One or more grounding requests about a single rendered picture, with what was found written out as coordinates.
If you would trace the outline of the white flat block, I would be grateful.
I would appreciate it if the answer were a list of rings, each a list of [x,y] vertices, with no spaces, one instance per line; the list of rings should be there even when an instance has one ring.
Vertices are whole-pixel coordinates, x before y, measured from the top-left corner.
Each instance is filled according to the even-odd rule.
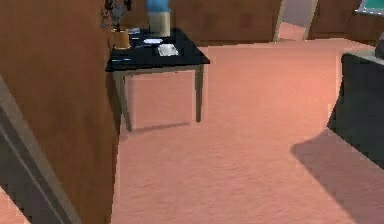
[[[161,44],[157,47],[160,56],[178,56],[179,52],[173,44]]]

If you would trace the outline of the black top side table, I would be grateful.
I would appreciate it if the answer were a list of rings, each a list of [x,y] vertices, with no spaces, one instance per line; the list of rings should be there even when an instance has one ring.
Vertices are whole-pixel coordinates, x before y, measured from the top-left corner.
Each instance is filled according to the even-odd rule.
[[[128,131],[132,130],[127,104],[127,87],[125,78],[141,74],[167,73],[193,70],[195,72],[195,109],[196,121],[202,118],[203,74],[204,66],[210,63],[196,44],[180,29],[172,28],[169,37],[160,37],[160,44],[145,44],[143,40],[155,38],[148,29],[141,29],[138,34],[131,35],[129,49],[113,47],[105,67],[113,76],[121,106],[121,112]],[[157,47],[161,44],[173,44],[179,52],[178,56],[160,56]]]

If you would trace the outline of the pale open doorway door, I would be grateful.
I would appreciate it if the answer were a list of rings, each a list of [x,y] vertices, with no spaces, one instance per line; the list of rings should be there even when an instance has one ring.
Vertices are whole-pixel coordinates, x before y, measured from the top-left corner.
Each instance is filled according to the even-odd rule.
[[[318,0],[281,0],[274,42],[306,40]]]

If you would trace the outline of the grey room door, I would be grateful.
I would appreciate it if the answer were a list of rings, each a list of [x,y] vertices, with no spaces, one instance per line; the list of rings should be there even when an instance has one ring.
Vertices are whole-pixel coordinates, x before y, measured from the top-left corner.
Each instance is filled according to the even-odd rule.
[[[0,187],[30,224],[83,224],[2,76]]]

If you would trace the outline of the teal window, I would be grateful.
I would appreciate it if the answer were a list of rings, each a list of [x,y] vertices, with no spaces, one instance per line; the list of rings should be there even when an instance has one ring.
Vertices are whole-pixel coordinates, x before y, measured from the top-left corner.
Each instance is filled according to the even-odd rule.
[[[384,0],[361,0],[357,13],[384,16]]]

